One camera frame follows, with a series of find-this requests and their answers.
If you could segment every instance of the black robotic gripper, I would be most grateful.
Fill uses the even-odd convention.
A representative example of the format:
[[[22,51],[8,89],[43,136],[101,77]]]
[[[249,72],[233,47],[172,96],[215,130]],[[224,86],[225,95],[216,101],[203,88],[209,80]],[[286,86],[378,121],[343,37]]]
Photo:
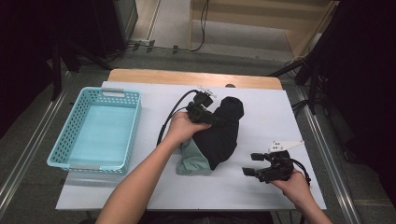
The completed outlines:
[[[252,153],[251,159],[253,161],[269,161],[271,166],[260,170],[243,167],[244,175],[255,176],[260,182],[270,183],[273,180],[289,180],[293,173],[294,166],[290,159],[290,154],[287,150],[271,153]]]

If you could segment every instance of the aluminum rail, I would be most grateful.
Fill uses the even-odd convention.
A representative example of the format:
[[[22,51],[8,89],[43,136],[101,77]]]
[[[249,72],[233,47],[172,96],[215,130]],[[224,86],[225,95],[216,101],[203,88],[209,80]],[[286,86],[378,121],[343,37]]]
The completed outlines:
[[[297,87],[297,93],[301,100],[306,100],[307,96],[303,87]],[[308,123],[312,129],[312,133],[315,136],[315,140],[318,144],[318,149],[323,159],[323,163],[329,174],[329,178],[332,181],[335,195],[337,196],[338,202],[340,203],[341,209],[343,210],[344,217],[347,223],[360,224],[361,216],[356,210],[356,207],[352,201],[352,198],[347,190],[347,185],[341,178],[341,173],[336,166],[334,159],[332,158],[332,152],[326,142],[322,130],[320,129],[317,117],[312,115],[309,108],[306,106],[304,109],[305,115],[308,119]]]
[[[32,160],[35,157],[36,152],[38,151],[40,144],[47,133],[55,115],[57,114],[62,102],[64,101],[65,93],[67,92],[67,87],[69,86],[69,82],[71,79],[71,75],[69,72],[66,72],[64,75],[64,88],[61,91],[60,95],[55,101],[51,101],[49,106],[40,120],[35,132],[33,133],[29,143],[26,148],[22,152],[20,158],[12,169],[10,175],[8,176],[5,184],[0,189],[0,220],[2,219],[4,213],[7,210],[9,203],[12,200],[15,192],[19,184],[21,183],[26,171],[29,168]]]

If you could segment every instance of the gray cloth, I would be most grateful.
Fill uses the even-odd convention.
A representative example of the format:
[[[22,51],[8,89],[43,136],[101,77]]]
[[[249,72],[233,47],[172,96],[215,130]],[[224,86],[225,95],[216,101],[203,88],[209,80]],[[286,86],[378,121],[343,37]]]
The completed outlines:
[[[179,148],[183,159],[177,165],[178,175],[188,175],[194,171],[210,170],[209,161],[201,153],[192,138],[181,144]]]

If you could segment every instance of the white table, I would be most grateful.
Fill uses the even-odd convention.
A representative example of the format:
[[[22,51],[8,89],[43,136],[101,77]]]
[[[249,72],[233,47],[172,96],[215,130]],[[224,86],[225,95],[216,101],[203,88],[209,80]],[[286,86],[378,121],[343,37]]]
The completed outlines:
[[[134,142],[130,171],[155,148],[158,133],[177,100],[196,86],[104,82],[103,87],[142,92],[142,114]],[[218,95],[208,109],[214,111],[221,99],[234,96],[244,103],[240,119],[238,146],[226,162],[213,172],[177,175],[181,159],[177,150],[167,163],[148,204],[148,210],[284,210],[294,205],[271,184],[246,177],[242,167],[268,167],[269,162],[252,161],[250,153],[267,152],[273,141],[301,140],[302,136],[284,91],[210,87]],[[192,95],[180,106],[187,105]],[[326,209],[318,181],[304,146],[290,150],[310,174],[312,193],[321,209]],[[101,209],[122,176],[70,173],[59,198],[57,209]]]

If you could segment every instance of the plastic basket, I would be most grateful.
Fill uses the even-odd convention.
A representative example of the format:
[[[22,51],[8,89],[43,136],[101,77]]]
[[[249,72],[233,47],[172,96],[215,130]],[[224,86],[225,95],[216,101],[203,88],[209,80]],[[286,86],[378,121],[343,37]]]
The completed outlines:
[[[66,171],[126,174],[142,107],[140,95],[82,89],[47,164]]]

